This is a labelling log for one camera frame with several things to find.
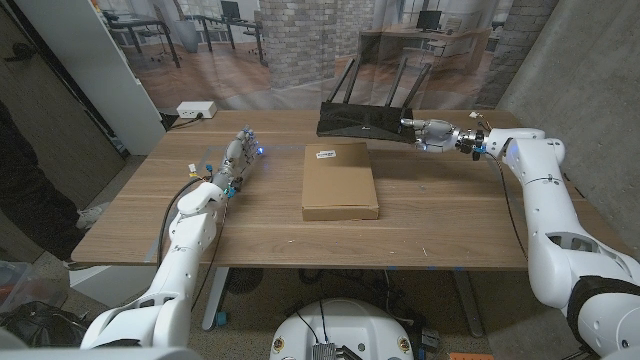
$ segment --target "wall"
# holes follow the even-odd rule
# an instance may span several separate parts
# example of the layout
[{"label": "wall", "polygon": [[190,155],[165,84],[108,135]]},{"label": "wall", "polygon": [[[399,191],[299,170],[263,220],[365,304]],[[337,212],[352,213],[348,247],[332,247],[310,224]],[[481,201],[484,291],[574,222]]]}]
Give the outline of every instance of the wall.
[{"label": "wall", "polygon": [[558,0],[514,0],[475,107],[492,109],[518,72]]},{"label": "wall", "polygon": [[358,51],[361,30],[373,25],[375,0],[337,0],[336,55],[353,55]]},{"label": "wall", "polygon": [[127,150],[149,154],[165,134],[160,114],[91,3],[16,3]]},{"label": "wall", "polygon": [[564,140],[562,166],[640,246],[640,2],[563,0],[498,104]]},{"label": "wall", "polygon": [[260,0],[271,86],[332,78],[337,0]]}]

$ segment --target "brick column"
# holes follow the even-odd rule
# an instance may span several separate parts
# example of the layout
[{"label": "brick column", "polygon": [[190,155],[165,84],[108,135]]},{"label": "brick column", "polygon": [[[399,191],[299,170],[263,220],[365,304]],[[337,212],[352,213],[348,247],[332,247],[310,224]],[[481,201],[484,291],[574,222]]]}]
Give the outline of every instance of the brick column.
[{"label": "brick column", "polygon": [[271,86],[332,78],[337,0],[260,0]]},{"label": "brick column", "polygon": [[358,51],[361,30],[370,30],[373,24],[375,0],[337,0],[336,55],[353,55]]},{"label": "brick column", "polygon": [[475,108],[493,109],[518,72],[558,0],[514,0]]}]

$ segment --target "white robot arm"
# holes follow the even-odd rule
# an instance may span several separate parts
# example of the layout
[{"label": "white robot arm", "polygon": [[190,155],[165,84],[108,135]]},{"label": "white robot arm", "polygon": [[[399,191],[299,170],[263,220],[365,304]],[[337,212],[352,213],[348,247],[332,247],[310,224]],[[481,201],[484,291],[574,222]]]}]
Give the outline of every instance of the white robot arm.
[{"label": "white robot arm", "polygon": [[218,172],[178,202],[178,215],[169,226],[171,246],[149,290],[98,316],[82,340],[82,349],[125,339],[137,340],[143,347],[186,347],[200,257],[216,237],[219,212],[261,153],[253,131],[245,127],[227,146]]},{"label": "white robot arm", "polygon": [[536,129],[463,130],[442,120],[403,119],[427,152],[490,154],[522,185],[529,280],[535,296],[560,309],[576,338],[601,356],[640,346],[640,264],[587,233],[565,187],[565,147]]}]

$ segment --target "white robot body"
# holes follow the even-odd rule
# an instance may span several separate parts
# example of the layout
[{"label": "white robot body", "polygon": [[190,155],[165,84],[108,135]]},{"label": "white robot body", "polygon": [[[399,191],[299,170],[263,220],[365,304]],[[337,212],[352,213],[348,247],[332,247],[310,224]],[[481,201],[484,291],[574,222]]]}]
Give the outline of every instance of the white robot body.
[{"label": "white robot body", "polygon": [[[377,307],[359,300],[338,298],[323,300],[322,310],[328,344],[335,344],[335,348],[346,346],[362,359],[413,359],[406,331]],[[320,343],[327,343],[319,302],[298,312],[309,326],[297,314],[285,320],[273,337],[271,360],[315,359],[316,338],[313,332]]]}]

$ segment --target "wooden tabletop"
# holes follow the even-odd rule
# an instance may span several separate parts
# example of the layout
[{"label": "wooden tabletop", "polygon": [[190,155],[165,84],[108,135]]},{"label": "wooden tabletop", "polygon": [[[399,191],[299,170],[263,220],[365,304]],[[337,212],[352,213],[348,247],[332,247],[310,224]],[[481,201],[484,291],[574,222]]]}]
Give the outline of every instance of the wooden tabletop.
[{"label": "wooden tabletop", "polygon": [[[414,111],[477,128],[469,111]],[[494,127],[518,126],[509,112],[484,111]],[[378,220],[303,222],[304,146],[360,139],[318,138],[319,112],[219,111],[213,119],[169,132],[73,253],[82,264],[152,265],[154,240],[175,192],[188,181],[188,164],[217,166],[226,144],[245,124],[265,154],[243,189],[230,199],[217,246],[202,257],[216,266],[522,270],[495,165],[451,151],[428,154],[411,145],[368,140]],[[515,177],[510,192],[520,199]],[[568,183],[585,229],[629,253],[602,217]],[[526,249],[522,205],[514,216]]]},{"label": "wooden tabletop", "polygon": [[422,29],[417,29],[416,24],[394,24],[385,26],[383,28],[362,30],[362,35],[384,35],[402,38],[416,38],[416,39],[433,39],[433,40],[445,40],[445,41],[457,41],[464,40],[476,36],[483,35],[487,32],[491,32],[491,28],[477,28],[465,32],[454,32],[448,35],[446,32],[425,32]]}]

